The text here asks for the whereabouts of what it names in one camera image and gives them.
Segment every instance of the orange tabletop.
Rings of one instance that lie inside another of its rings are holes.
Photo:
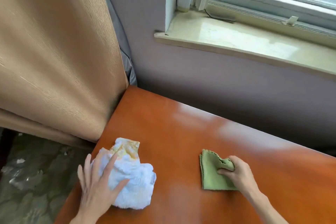
[[[202,149],[248,162],[260,190],[290,224],[336,223],[334,157],[133,86],[92,156],[118,137],[140,142],[140,161],[153,165],[157,180],[148,207],[111,207],[98,223],[261,223],[239,191],[201,189]],[[55,223],[75,217],[80,197],[77,184]]]

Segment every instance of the microfiber cloth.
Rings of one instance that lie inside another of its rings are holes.
[[[112,155],[118,154],[108,178],[108,186],[111,190],[123,179],[129,179],[113,204],[119,208],[143,209],[151,203],[156,174],[151,164],[140,164],[139,145],[140,142],[137,141],[117,138],[115,145],[101,159],[100,176],[103,175],[104,168]]]
[[[202,188],[210,190],[237,190],[233,182],[225,175],[217,173],[219,168],[234,171],[235,166],[228,158],[222,159],[210,150],[202,150],[199,155],[202,173]]]

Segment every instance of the towel tag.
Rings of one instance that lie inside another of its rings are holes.
[[[154,185],[155,181],[156,181],[156,173],[153,172],[152,179],[150,180],[150,183],[152,185]]]

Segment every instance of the gray curtain lining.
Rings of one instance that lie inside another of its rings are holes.
[[[125,73],[127,75],[129,84],[137,86],[137,77],[135,75],[134,66],[131,60],[131,49],[127,41],[127,37],[124,31],[123,26],[114,10],[111,0],[106,0],[108,11],[111,16],[115,34],[117,35],[117,40],[119,43],[121,58],[123,60]]]

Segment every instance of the marble floor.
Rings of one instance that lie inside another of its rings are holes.
[[[0,180],[0,224],[51,224],[91,149],[27,134],[14,138]]]

